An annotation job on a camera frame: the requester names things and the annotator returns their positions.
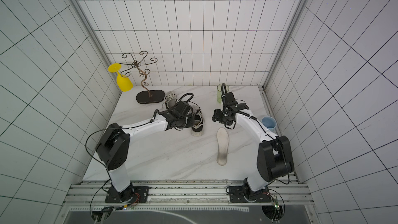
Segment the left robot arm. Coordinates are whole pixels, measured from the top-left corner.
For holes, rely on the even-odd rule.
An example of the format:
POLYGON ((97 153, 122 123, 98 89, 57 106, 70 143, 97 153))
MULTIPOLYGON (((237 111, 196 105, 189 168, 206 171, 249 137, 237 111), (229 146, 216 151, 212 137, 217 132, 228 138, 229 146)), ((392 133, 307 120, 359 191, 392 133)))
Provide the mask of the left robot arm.
POLYGON ((134 196, 125 166, 130 141, 169 129, 191 128, 194 126, 194 117, 200 110, 200 107, 193 108, 187 101, 179 101, 165 111, 155 110, 148 120, 130 125, 113 123, 105 130, 96 146, 96 153, 106 168, 112 189, 117 192, 120 202, 127 203, 134 196))

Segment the white insole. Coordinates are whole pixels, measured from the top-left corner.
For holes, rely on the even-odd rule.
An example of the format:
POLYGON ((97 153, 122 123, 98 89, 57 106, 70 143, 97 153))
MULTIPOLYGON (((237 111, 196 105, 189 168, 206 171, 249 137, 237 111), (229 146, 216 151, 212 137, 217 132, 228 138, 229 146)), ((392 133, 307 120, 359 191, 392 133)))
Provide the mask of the white insole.
POLYGON ((229 149, 229 134, 227 133, 226 129, 224 128, 218 129, 217 142, 218 142, 217 163, 220 166, 224 166, 228 161, 228 149, 229 149))

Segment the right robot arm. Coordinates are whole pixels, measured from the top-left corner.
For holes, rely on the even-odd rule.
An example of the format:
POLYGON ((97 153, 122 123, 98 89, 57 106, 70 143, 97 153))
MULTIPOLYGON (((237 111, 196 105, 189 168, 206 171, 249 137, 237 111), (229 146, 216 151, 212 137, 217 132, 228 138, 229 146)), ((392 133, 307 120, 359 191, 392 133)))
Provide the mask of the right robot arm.
POLYGON ((212 121, 234 129, 238 124, 258 143, 257 172, 244 179, 243 194, 252 201, 274 180, 294 172, 290 141, 265 127, 245 102, 238 103, 232 92, 222 92, 223 108, 214 111, 212 121))

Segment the black white sneaker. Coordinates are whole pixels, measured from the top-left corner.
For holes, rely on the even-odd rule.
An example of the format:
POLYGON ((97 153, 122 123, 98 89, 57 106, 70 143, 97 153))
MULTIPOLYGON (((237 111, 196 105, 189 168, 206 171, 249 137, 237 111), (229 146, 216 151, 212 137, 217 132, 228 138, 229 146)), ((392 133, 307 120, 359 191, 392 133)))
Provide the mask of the black white sneaker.
POLYGON ((164 99, 166 109, 174 107, 178 103, 177 95, 174 91, 170 91, 165 95, 164 99))
POLYGON ((203 128, 204 128, 204 120, 202 113, 199 112, 194 116, 193 126, 191 127, 191 134, 193 136, 202 136, 204 133, 203 128))

